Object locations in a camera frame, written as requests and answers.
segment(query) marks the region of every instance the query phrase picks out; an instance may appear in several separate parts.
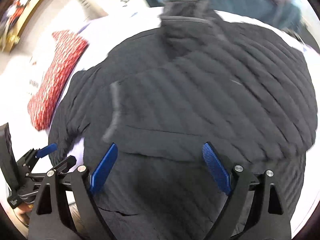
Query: jacket sleeve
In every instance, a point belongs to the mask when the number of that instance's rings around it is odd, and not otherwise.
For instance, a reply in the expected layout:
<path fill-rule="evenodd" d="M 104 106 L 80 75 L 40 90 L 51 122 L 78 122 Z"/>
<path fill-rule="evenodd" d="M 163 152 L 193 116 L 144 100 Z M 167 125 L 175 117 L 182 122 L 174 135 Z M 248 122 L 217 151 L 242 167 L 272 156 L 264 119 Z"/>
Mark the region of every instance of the jacket sleeve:
<path fill-rule="evenodd" d="M 53 166 L 62 161 L 70 151 L 77 136 L 89 126 L 89 118 L 85 111 L 88 97 L 81 97 L 82 90 L 89 90 L 95 73 L 99 67 L 77 72 L 71 79 L 70 87 L 53 117 L 48 143 L 56 143 L 58 150 L 49 155 Z"/>

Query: red patterned cloth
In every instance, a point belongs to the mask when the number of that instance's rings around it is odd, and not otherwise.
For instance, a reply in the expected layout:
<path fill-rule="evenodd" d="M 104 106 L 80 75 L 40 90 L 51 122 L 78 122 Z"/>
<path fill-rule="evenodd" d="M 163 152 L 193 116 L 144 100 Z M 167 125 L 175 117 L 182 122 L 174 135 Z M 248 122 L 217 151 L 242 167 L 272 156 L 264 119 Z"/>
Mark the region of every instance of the red patterned cloth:
<path fill-rule="evenodd" d="M 54 59 L 44 76 L 39 91 L 28 103 L 31 123 L 38 131 L 50 126 L 63 88 L 88 46 L 86 40 L 69 30 L 54 32 L 52 36 L 56 41 Z"/>

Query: blue gripper pad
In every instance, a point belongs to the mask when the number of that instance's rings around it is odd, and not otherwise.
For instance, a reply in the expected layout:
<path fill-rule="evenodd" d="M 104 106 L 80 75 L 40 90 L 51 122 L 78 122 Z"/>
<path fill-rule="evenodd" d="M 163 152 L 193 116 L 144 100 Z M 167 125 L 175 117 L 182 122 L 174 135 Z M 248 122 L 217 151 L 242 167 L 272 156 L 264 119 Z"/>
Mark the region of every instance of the blue gripper pad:
<path fill-rule="evenodd" d="M 109 176 L 109 173 L 118 158 L 118 147 L 114 143 L 99 163 L 90 179 L 90 192 L 99 192 Z"/>
<path fill-rule="evenodd" d="M 219 189 L 226 193 L 226 195 L 229 195 L 232 191 L 230 175 L 223 167 L 209 143 L 203 145 L 202 155 L 214 181 L 218 184 Z"/>
<path fill-rule="evenodd" d="M 53 153 L 56 150 L 58 150 L 57 144 L 52 143 L 52 144 L 42 148 L 41 150 L 38 150 L 36 153 L 36 157 L 43 158 L 43 157 L 47 156 L 48 154 Z"/>

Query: metal screw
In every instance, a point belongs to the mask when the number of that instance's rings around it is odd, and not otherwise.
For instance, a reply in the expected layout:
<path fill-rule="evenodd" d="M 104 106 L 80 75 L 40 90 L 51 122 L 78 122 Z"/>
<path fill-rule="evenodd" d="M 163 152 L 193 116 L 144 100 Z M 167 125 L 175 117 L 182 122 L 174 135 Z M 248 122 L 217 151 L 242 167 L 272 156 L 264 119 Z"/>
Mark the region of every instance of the metal screw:
<path fill-rule="evenodd" d="M 238 172 L 241 172 L 241 171 L 243 171 L 243 167 L 240 165 L 237 165 L 237 166 L 235 166 L 235 170 Z"/>
<path fill-rule="evenodd" d="M 81 166 L 79 166 L 78 168 L 77 168 L 77 170 L 79 171 L 79 172 L 84 172 L 85 170 L 86 170 L 86 166 L 84 166 L 84 165 L 81 165 Z"/>
<path fill-rule="evenodd" d="M 269 177 L 272 177 L 272 176 L 273 176 L 273 171 L 268 170 L 266 173 L 267 173 L 267 175 L 268 175 Z"/>
<path fill-rule="evenodd" d="M 48 172 L 47 172 L 47 176 L 48 176 L 48 177 L 53 176 L 53 174 L 54 174 L 54 171 L 48 171 Z"/>

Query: black puffer jacket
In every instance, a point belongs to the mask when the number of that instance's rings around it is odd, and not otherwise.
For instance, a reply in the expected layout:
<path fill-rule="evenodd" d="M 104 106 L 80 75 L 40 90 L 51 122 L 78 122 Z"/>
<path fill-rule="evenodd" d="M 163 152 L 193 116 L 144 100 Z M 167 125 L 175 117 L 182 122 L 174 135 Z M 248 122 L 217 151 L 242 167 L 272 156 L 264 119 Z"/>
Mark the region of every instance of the black puffer jacket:
<path fill-rule="evenodd" d="M 53 119 L 52 163 L 80 134 L 89 168 L 118 145 L 95 198 L 118 239 L 204 238 L 226 200 L 202 160 L 206 141 L 255 172 L 272 169 L 292 215 L 317 127 L 303 54 L 271 30 L 224 22 L 207 0 L 169 1 L 161 20 L 75 74 Z"/>

